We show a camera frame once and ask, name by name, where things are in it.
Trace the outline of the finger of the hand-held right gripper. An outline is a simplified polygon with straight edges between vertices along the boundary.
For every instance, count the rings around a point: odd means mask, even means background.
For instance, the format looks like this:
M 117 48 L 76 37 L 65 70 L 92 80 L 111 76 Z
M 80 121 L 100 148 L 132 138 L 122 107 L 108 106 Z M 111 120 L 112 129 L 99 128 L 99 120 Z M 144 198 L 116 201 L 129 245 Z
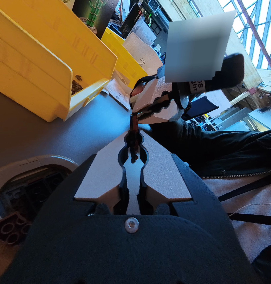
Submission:
M 132 113 L 139 113 L 151 106 L 162 93 L 171 92 L 172 83 L 166 83 L 165 78 L 153 79 L 144 85 L 143 90 L 131 97 Z
M 183 115 L 183 108 L 174 99 L 165 100 L 143 109 L 137 114 L 138 124 L 158 124 L 176 121 Z

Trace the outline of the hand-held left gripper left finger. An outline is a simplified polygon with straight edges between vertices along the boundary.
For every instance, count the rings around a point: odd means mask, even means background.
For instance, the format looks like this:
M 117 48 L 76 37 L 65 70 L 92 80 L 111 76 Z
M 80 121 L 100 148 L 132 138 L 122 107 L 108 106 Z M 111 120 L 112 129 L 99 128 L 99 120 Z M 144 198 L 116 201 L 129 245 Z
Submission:
M 126 214 L 130 195 L 124 163 L 128 160 L 125 131 L 97 152 L 74 199 L 106 204 L 112 214 Z

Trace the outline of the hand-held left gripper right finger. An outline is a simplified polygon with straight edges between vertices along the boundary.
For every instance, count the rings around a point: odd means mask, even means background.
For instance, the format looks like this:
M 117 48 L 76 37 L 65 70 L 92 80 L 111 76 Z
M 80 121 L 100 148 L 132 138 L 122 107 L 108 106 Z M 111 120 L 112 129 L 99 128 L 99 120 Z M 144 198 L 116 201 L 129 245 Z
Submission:
M 145 132 L 139 131 L 140 174 L 138 204 L 140 214 L 153 214 L 158 205 L 191 201 L 191 194 L 174 161 L 165 147 Z

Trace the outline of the round brown brick plate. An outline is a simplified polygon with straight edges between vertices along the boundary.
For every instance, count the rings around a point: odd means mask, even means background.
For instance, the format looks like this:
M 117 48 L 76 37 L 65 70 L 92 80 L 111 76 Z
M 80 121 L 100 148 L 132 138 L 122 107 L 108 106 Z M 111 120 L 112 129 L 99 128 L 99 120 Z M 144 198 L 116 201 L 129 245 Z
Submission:
M 136 114 L 130 115 L 130 130 L 128 135 L 128 142 L 130 146 L 131 163 L 134 164 L 139 158 L 140 154 L 140 134 L 138 130 L 138 118 Z

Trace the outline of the tan brick pot base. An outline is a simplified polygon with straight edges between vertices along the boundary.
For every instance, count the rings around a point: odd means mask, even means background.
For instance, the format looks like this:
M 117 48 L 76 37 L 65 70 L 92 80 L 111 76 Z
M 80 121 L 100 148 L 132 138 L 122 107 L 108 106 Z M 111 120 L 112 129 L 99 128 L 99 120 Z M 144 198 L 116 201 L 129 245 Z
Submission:
M 59 155 L 34 156 L 0 167 L 0 241 L 24 242 L 42 206 L 78 164 Z

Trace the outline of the yellow plastic bin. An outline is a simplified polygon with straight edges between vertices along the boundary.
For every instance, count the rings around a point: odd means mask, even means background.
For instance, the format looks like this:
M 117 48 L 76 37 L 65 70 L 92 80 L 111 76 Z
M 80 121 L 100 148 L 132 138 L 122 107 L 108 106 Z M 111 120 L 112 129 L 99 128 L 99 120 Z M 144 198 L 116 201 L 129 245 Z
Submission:
M 117 57 L 62 2 L 0 0 L 0 93 L 47 122 L 92 101 Z M 80 75 L 83 90 L 71 95 Z
M 129 80 L 129 83 L 126 83 L 128 87 L 133 88 L 139 79 L 148 75 L 125 49 L 124 39 L 112 30 L 106 28 L 101 41 L 116 55 L 115 69 Z

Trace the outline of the person's right forearm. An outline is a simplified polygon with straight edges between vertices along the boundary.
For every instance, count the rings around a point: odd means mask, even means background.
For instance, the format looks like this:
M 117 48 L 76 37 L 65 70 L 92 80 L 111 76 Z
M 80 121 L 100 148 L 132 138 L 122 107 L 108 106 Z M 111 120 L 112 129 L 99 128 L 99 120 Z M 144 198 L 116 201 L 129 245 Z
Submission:
M 200 177 L 271 172 L 271 130 L 203 131 L 182 119 L 150 124 L 151 136 Z

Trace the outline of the person's right hand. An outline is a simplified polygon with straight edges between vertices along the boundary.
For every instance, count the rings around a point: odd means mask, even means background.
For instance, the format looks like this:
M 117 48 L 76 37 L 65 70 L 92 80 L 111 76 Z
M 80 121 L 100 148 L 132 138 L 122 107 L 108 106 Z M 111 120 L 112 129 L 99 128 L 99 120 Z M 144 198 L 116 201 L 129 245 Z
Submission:
M 131 96 L 136 96 L 137 94 L 140 94 L 145 88 L 145 85 L 140 84 L 137 87 L 134 88 L 133 92 L 131 93 Z

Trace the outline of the white paper packet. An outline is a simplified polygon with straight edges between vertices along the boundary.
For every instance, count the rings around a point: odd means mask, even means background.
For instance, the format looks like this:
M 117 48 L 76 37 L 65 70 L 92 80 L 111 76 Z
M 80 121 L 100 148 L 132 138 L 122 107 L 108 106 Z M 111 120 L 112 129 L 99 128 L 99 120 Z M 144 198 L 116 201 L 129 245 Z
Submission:
M 111 94 L 127 110 L 130 110 L 130 94 L 133 88 L 130 88 L 126 83 L 130 83 L 130 80 L 115 70 L 111 80 L 104 85 L 103 90 Z

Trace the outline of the brown paper bag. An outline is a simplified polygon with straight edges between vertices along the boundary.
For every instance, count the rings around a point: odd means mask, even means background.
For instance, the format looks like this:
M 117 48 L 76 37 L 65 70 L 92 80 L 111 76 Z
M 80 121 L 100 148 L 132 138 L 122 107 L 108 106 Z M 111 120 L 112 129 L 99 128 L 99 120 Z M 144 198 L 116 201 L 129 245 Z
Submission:
M 163 63 L 153 48 L 144 43 L 135 33 L 127 36 L 123 47 L 130 53 L 147 75 L 157 74 Z

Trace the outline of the black cardboard box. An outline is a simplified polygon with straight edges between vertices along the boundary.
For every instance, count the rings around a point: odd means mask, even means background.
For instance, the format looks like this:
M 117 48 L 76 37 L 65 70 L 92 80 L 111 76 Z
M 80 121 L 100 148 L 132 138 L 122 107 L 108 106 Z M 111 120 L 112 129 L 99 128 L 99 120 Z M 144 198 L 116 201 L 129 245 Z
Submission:
M 129 12 L 126 12 L 126 16 L 119 28 L 121 37 L 126 40 L 133 32 L 142 41 L 145 41 L 151 31 L 148 26 L 148 19 L 148 9 L 142 6 L 142 1 L 130 1 Z

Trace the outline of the pile of small brown bricks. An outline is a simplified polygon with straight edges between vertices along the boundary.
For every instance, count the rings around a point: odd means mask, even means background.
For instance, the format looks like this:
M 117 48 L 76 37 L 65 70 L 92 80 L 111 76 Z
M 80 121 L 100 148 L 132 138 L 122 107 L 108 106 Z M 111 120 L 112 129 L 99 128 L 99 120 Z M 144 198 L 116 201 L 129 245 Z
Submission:
M 82 77 L 80 75 L 76 75 L 75 79 L 76 80 L 72 80 L 71 95 L 74 95 L 79 91 L 83 90 L 83 87 L 79 83 L 80 81 L 82 81 Z

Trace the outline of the black toy set box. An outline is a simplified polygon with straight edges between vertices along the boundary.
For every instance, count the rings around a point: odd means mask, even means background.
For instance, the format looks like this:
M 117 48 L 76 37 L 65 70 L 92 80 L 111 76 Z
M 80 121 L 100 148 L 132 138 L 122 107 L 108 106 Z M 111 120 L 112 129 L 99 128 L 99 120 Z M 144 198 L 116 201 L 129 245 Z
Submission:
M 75 0 L 72 12 L 101 39 L 118 0 Z

